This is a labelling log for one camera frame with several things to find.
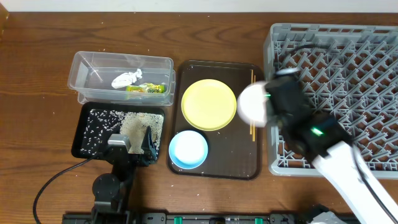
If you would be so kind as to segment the white napkin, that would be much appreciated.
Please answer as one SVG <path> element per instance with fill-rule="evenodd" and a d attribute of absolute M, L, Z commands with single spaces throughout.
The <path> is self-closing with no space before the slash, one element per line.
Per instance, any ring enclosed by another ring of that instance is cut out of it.
<path fill-rule="evenodd" d="M 124 88 L 129 85 L 132 85 L 141 78 L 142 78 L 142 70 L 138 68 L 135 72 L 125 72 L 120 74 L 112 81 L 111 86 L 114 89 Z"/>

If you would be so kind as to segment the yellow green snack wrapper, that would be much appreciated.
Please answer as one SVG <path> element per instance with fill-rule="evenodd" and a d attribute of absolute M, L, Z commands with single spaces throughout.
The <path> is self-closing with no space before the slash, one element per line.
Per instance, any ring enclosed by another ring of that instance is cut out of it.
<path fill-rule="evenodd" d="M 136 93 L 165 93 L 165 85 L 156 85 L 153 83 L 143 83 L 141 85 L 129 85 L 126 87 L 126 91 Z"/>

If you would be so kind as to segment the yellow plate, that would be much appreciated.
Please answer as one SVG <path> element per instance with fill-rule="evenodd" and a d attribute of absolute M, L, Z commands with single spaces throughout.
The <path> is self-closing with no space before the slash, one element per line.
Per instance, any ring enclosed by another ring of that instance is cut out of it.
<path fill-rule="evenodd" d="M 186 121 L 202 131 L 227 126 L 236 114 L 237 101 L 225 83 L 204 79 L 191 84 L 183 93 L 181 110 Z"/>

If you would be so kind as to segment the wooden chopstick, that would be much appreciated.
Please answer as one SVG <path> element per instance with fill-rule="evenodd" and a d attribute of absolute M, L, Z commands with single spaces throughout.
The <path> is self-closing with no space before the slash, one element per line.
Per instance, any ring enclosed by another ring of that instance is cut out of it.
<path fill-rule="evenodd" d="M 251 84 L 253 83 L 253 78 L 254 78 L 254 72 L 251 70 Z M 253 134 L 253 121 L 250 120 L 250 135 Z"/>
<path fill-rule="evenodd" d="M 253 78 L 253 83 L 256 81 L 256 76 L 254 74 L 254 78 Z M 252 134 L 252 141 L 255 142 L 256 141 L 256 127 L 254 126 L 254 122 L 253 122 L 253 134 Z"/>

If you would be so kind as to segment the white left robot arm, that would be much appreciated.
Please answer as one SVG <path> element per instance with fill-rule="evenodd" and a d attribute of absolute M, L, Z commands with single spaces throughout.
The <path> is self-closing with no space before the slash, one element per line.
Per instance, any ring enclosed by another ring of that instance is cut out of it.
<path fill-rule="evenodd" d="M 97 177 L 92 191 L 95 196 L 91 222 L 133 223 L 134 213 L 128 207 L 130 191 L 136 168 L 148 166 L 155 161 L 155 146 L 152 131 L 148 126 L 141 141 L 142 154 L 130 154 L 131 142 L 124 134 L 110 135 L 106 145 L 99 149 L 99 158 L 113 165 L 110 173 Z"/>

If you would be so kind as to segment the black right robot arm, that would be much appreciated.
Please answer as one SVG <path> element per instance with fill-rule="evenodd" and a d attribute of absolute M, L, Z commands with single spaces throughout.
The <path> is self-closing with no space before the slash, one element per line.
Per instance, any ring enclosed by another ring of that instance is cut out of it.
<path fill-rule="evenodd" d="M 397 223 L 397 203 L 336 118 L 312 109 L 293 77 L 273 79 L 265 90 L 288 149 L 302 155 L 334 186 L 357 219 L 361 223 Z"/>

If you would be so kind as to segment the light blue bowl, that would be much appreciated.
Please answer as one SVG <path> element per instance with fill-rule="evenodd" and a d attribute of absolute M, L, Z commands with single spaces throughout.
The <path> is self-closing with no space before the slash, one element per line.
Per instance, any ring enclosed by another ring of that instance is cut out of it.
<path fill-rule="evenodd" d="M 202 134 L 192 130 L 177 133 L 169 144 L 169 157 L 181 169 L 201 166 L 208 155 L 208 143 Z"/>

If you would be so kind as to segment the leftover rice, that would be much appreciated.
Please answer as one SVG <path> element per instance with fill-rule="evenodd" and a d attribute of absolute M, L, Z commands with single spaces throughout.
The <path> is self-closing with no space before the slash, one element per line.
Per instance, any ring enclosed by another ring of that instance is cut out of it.
<path fill-rule="evenodd" d="M 147 127 L 150 127 L 155 153 L 158 154 L 163 122 L 161 114 L 92 109 L 88 113 L 83 142 L 78 149 L 81 155 L 90 157 L 107 143 L 110 135 L 124 134 L 131 143 L 128 153 L 142 154 L 142 140 Z"/>

